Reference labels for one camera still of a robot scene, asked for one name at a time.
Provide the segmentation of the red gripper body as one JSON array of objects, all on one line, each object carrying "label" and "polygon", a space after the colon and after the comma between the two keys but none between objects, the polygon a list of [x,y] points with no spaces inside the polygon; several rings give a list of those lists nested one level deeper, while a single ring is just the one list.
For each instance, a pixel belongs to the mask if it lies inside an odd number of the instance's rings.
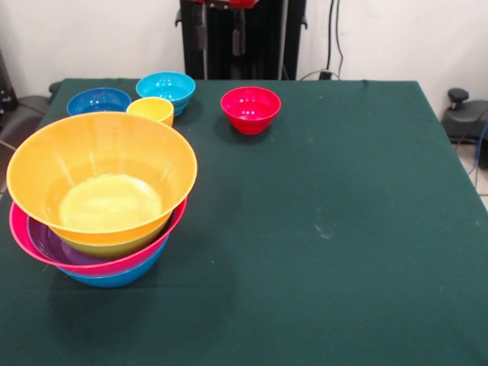
[{"label": "red gripper body", "polygon": [[193,2],[206,5],[210,8],[237,8],[237,9],[252,9],[256,0],[193,0]]}]

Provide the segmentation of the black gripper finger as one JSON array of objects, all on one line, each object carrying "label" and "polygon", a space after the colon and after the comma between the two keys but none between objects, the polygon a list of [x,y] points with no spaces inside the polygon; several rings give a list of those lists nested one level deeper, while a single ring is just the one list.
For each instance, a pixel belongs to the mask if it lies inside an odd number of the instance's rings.
[{"label": "black gripper finger", "polygon": [[195,31],[198,50],[207,49],[207,7],[205,4],[196,4]]},{"label": "black gripper finger", "polygon": [[233,11],[233,55],[242,56],[246,51],[246,16],[245,10],[237,8]]}]

